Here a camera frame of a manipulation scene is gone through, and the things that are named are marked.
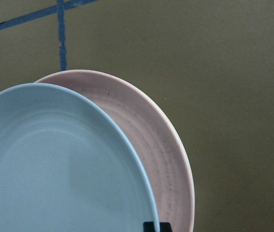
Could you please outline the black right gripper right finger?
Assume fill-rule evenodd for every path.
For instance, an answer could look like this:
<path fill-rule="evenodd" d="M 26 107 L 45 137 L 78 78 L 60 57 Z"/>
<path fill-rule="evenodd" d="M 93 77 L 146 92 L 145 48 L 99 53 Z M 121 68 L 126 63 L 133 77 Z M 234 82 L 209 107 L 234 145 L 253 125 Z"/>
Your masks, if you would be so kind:
<path fill-rule="evenodd" d="M 160 223 L 160 232 L 172 232 L 170 223 Z"/>

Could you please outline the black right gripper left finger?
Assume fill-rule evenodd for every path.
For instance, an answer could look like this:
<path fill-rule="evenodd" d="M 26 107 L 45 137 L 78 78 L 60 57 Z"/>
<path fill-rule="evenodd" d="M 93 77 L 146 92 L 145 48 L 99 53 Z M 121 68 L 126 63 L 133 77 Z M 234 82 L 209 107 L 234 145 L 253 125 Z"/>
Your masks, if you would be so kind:
<path fill-rule="evenodd" d="M 144 232 L 155 232 L 154 223 L 143 223 Z"/>

